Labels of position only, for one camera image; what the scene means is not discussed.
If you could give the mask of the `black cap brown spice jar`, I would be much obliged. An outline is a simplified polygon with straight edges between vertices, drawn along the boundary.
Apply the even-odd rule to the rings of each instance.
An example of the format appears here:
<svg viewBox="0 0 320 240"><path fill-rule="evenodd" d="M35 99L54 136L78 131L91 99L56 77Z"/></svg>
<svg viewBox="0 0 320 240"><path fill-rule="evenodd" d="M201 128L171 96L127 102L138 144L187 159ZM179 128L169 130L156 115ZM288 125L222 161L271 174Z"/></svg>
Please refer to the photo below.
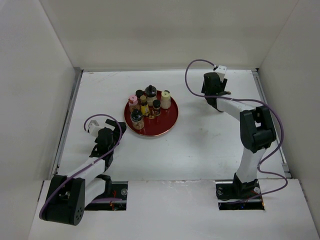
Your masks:
<svg viewBox="0 0 320 240"><path fill-rule="evenodd" d="M137 97L137 99L139 100L141 98L141 96L144 95L144 91L141 90L141 89L138 89L136 92L135 92L135 95Z"/></svg>

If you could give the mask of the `cream cap salt shaker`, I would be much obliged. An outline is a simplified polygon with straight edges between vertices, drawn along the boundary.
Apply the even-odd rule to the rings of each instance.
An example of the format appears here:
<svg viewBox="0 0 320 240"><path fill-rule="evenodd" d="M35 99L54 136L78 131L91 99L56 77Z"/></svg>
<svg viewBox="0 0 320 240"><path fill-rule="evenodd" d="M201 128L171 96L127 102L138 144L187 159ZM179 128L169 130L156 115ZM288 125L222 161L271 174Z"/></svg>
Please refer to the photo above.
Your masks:
<svg viewBox="0 0 320 240"><path fill-rule="evenodd" d="M171 107L171 94L168 90L161 92L160 107L167 110Z"/></svg>

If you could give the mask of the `pink cap spice jar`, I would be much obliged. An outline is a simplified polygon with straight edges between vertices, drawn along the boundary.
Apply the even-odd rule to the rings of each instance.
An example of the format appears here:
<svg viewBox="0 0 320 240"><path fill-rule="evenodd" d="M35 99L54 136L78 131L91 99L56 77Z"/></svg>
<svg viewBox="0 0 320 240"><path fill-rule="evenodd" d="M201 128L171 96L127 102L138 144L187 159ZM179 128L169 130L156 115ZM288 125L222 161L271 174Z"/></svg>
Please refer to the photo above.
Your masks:
<svg viewBox="0 0 320 240"><path fill-rule="evenodd" d="M128 106L129 106L129 111L132 113L134 110L141 110L138 98L136 95L130 95L128 97Z"/></svg>

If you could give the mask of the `black cap pepper grinder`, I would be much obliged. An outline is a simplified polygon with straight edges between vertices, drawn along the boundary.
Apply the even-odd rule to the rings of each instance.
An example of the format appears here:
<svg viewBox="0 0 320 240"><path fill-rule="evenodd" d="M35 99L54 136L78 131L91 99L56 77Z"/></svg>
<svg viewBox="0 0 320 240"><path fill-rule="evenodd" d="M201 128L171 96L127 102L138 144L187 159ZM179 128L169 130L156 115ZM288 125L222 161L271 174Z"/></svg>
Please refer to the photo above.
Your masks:
<svg viewBox="0 0 320 240"><path fill-rule="evenodd" d="M155 86L150 84L145 88L144 92L145 92L147 104L148 106L151 107L153 105L153 101L157 100L157 93L158 93L157 89Z"/></svg>

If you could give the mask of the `black cap dark spice jar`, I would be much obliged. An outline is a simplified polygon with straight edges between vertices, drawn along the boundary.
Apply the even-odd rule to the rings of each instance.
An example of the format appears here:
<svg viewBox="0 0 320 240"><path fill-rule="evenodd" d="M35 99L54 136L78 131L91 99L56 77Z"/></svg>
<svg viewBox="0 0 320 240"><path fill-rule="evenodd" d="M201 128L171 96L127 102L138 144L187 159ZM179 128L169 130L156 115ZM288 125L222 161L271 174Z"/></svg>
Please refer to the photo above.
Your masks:
<svg viewBox="0 0 320 240"><path fill-rule="evenodd" d="M152 106L153 106L153 115L155 117L158 117L161 114L161 102L156 99L152 102Z"/></svg>

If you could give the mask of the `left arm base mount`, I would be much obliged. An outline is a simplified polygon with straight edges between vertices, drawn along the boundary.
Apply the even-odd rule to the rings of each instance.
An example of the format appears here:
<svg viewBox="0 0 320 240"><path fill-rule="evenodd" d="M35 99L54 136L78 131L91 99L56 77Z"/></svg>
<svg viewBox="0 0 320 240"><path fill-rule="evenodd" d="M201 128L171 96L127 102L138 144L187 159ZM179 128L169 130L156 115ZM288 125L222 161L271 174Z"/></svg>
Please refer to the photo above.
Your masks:
<svg viewBox="0 0 320 240"><path fill-rule="evenodd" d="M128 182L116 181L85 207L86 211L125 211L127 209Z"/></svg>

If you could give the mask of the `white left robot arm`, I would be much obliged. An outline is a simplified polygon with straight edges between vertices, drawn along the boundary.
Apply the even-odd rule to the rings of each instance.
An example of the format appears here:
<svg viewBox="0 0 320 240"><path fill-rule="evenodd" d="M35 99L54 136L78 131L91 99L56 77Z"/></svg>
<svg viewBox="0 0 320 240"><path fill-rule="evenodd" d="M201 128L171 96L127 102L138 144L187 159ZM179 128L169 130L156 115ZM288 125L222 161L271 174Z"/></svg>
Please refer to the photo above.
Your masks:
<svg viewBox="0 0 320 240"><path fill-rule="evenodd" d="M114 159L127 126L107 119L106 126L86 120L85 130L95 137L88 160L66 175L55 175L48 188L45 203L39 212L43 221L76 226L85 210L116 211L127 206L128 184L112 182L106 171Z"/></svg>

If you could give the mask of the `short yellow oil bottle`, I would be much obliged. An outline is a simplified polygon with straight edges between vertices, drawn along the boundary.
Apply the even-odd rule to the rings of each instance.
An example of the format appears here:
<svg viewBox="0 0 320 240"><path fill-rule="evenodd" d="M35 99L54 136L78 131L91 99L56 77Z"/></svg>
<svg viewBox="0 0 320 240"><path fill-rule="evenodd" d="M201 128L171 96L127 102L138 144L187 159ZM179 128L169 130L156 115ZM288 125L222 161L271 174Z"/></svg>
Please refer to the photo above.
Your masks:
<svg viewBox="0 0 320 240"><path fill-rule="evenodd" d="M148 117L150 115L149 105L145 95L140 97L140 110L143 116Z"/></svg>

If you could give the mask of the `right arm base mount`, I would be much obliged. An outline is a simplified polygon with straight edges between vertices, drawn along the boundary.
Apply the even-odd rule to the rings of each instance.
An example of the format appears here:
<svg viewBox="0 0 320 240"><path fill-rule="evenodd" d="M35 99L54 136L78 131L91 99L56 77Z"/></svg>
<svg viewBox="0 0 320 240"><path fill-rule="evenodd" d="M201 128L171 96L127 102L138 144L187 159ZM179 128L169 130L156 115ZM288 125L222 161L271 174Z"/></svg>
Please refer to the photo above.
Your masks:
<svg viewBox="0 0 320 240"><path fill-rule="evenodd" d="M264 210L264 202L261 196L250 199L261 193L259 182L238 191L233 182L216 183L216 197L218 199L218 209L220 211L244 211L244 210Z"/></svg>

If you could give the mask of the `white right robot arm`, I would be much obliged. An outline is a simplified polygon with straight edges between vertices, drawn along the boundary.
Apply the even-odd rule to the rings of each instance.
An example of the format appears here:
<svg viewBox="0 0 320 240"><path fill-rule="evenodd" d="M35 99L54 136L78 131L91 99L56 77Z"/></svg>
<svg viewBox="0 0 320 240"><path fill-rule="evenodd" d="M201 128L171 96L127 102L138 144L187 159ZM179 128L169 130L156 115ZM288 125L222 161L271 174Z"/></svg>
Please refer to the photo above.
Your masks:
<svg viewBox="0 0 320 240"><path fill-rule="evenodd" d="M268 107L252 106L222 98L227 79L221 80L216 72L203 75L201 93L207 103L219 112L225 112L239 121L243 154L232 183L217 184L219 200L243 200L249 198L258 187L258 165L266 150L276 140L276 131Z"/></svg>

